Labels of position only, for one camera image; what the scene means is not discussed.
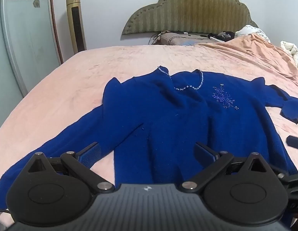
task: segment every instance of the sweater sleeve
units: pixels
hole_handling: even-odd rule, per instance
[[[129,89],[129,84],[132,83],[121,84],[115,78],[110,80],[104,89],[101,106],[10,167],[0,179],[0,209],[7,208],[7,191],[35,152],[43,152],[46,157],[60,157],[64,152],[79,152],[91,143],[98,142],[102,158],[140,126],[141,115],[133,104],[135,99]]]
[[[266,107],[281,108],[281,116],[298,124],[298,98],[292,97],[276,85],[265,85],[263,77],[252,81],[254,94]]]

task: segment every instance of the logo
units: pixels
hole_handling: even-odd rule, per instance
[[[147,192],[150,191],[151,189],[152,189],[152,187],[150,187],[150,186],[144,187],[144,190],[146,190]]]

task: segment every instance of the gold tower fan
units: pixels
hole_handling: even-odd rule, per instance
[[[74,54],[87,50],[81,0],[66,0],[69,28]]]

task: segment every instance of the beaded embroidery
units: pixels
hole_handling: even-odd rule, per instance
[[[213,87],[215,90],[215,93],[213,93],[212,97],[215,98],[218,102],[222,102],[224,108],[234,107],[233,103],[235,102],[235,100],[233,100],[230,97],[230,95],[226,91],[224,91],[223,89],[224,84],[221,84],[220,86],[221,86],[221,89]]]
[[[160,67],[158,67],[158,69],[162,72],[162,73],[164,73],[164,74],[167,74],[169,77],[170,77],[170,79],[171,79],[171,76],[170,76],[170,74],[169,73],[167,73],[167,72],[165,72],[164,70],[162,70]],[[200,73],[201,73],[201,82],[200,82],[200,85],[197,87],[197,88],[195,88],[194,86],[192,86],[192,85],[190,85],[190,86],[186,86],[186,87],[184,87],[184,88],[176,88],[176,87],[174,87],[174,89],[175,90],[185,90],[186,88],[188,88],[188,87],[190,87],[190,88],[193,88],[193,89],[195,89],[195,90],[199,90],[200,89],[200,87],[203,85],[203,82],[204,82],[204,74],[203,74],[203,72],[201,71],[201,70],[199,70],[200,71]]]

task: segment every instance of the pink bed sheet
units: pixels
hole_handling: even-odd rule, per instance
[[[298,97],[298,69],[290,56],[257,35],[226,43],[194,46],[109,47],[81,52],[41,81],[13,110],[0,128],[0,177],[29,152],[54,138],[81,116],[101,105],[106,83],[113,77],[124,82],[162,65],[170,74],[183,70],[219,72],[246,80],[264,77]],[[298,136],[298,125],[280,116],[279,108],[267,108],[287,152],[298,168],[298,150],[285,139]],[[113,153],[92,168],[114,183]],[[0,221],[13,223],[9,214]]]

